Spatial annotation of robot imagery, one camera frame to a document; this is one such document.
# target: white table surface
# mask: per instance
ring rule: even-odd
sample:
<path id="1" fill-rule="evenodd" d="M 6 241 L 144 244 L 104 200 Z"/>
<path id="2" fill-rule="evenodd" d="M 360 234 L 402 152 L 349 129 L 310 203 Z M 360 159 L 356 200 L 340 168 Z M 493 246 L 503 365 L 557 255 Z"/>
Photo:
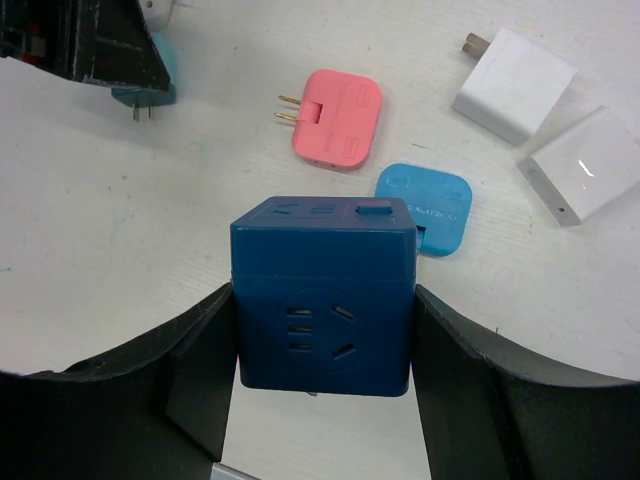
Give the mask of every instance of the white table surface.
<path id="1" fill-rule="evenodd" d="M 636 0 L 183 0 L 165 35 L 180 101 L 144 116 L 108 90 L 0 61 L 0 367 L 62 370 L 181 313 L 229 279 L 229 223 L 271 195 L 370 195 L 408 162 L 474 191 L 465 241 L 419 281 L 537 352 L 640 379 L 640 191 L 562 229 L 516 161 L 597 106 L 640 135 Z M 460 47 L 510 27 L 578 67 L 519 148 L 450 109 Z M 296 158 L 278 94 L 316 69 L 379 82 L 373 151 L 338 173 Z M 265 480 L 428 478 L 413 390 L 400 399 L 236 383 L 224 462 Z"/>

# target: white charger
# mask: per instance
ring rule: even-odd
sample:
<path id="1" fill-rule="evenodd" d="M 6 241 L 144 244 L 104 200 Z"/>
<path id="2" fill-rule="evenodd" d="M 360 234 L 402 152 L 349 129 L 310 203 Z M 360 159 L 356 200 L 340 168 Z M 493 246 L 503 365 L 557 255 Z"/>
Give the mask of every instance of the white charger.
<path id="1" fill-rule="evenodd" d="M 506 28 L 492 43 L 471 33 L 462 50 L 479 62 L 453 109 L 514 145 L 538 131 L 577 72 L 554 53 Z"/>
<path id="2" fill-rule="evenodd" d="M 640 146 L 600 107 L 518 168 L 560 225 L 579 225 L 640 183 Z"/>

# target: electrical outlet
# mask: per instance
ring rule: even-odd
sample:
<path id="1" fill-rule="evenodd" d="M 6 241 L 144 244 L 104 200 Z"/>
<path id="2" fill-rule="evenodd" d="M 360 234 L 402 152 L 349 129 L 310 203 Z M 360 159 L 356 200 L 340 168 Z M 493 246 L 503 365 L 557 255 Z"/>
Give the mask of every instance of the electrical outlet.
<path id="1" fill-rule="evenodd" d="M 249 388 L 399 396 L 416 225 L 397 198 L 275 197 L 231 225 Z"/>
<path id="2" fill-rule="evenodd" d="M 138 2 L 149 31 L 157 32 L 169 24 L 173 0 L 138 0 Z"/>
<path id="3" fill-rule="evenodd" d="M 315 373 L 332 373 L 358 360 L 367 344 L 367 319 L 336 290 L 307 288 L 276 312 L 283 360 Z"/>

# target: blue plug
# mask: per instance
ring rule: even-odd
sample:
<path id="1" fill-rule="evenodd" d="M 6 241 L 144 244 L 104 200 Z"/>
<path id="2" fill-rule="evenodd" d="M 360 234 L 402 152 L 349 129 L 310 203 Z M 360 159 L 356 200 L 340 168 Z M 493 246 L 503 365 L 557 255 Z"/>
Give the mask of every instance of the blue plug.
<path id="1" fill-rule="evenodd" d="M 396 198 L 274 197 L 234 222 L 242 383 L 404 394 L 416 255 Z"/>
<path id="2" fill-rule="evenodd" d="M 153 92 L 149 90 L 142 90 L 139 88 L 112 88 L 111 95 L 120 103 L 133 108 L 133 119 L 135 121 L 140 120 L 140 108 L 149 109 L 149 118 L 151 118 L 151 109 L 153 107 L 161 107 L 164 105 L 173 105 L 177 101 L 176 90 L 176 59 L 173 53 L 173 48 L 164 37 L 158 33 L 151 35 L 153 43 L 155 44 L 164 66 L 167 69 L 167 73 L 171 78 L 171 84 L 169 85 L 168 92 Z"/>
<path id="3" fill-rule="evenodd" d="M 443 257 L 460 247 L 473 198 L 463 178 L 396 163 L 380 174 L 375 196 L 406 202 L 418 227 L 420 253 Z"/>

